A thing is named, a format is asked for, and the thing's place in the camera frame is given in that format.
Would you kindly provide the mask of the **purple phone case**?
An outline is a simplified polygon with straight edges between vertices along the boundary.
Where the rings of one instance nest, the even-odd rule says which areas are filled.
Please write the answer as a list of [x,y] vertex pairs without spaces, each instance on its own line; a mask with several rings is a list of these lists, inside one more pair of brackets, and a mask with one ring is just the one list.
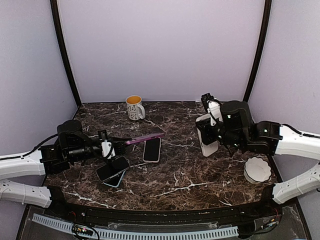
[[152,140],[155,138],[162,138],[164,135],[165,135],[165,133],[161,132],[161,133],[148,134],[148,135],[144,135],[144,136],[140,136],[140,137],[134,137],[130,140],[125,141],[125,144],[126,145],[133,145],[133,144],[141,143],[144,141]]

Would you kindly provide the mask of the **white phone case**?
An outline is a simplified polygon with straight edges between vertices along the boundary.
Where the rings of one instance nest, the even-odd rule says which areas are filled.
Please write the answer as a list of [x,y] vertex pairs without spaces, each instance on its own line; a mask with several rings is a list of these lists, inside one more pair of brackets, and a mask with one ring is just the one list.
[[198,117],[195,120],[195,125],[198,132],[198,138],[202,154],[205,157],[209,157],[210,155],[215,153],[219,148],[217,140],[215,140],[212,135],[210,114],[207,113]]

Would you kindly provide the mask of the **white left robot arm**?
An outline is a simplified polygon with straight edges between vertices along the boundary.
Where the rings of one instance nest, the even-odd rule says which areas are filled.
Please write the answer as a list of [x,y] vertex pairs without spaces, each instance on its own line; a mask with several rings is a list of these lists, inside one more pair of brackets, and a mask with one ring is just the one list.
[[76,162],[98,158],[105,164],[95,172],[100,182],[108,183],[129,169],[123,156],[128,138],[110,137],[105,130],[98,137],[83,133],[78,120],[67,120],[57,126],[57,133],[39,143],[26,153],[1,156],[0,197],[7,201],[51,208],[60,218],[71,213],[64,194],[58,186],[31,186],[9,181],[22,176],[48,176],[64,172]]

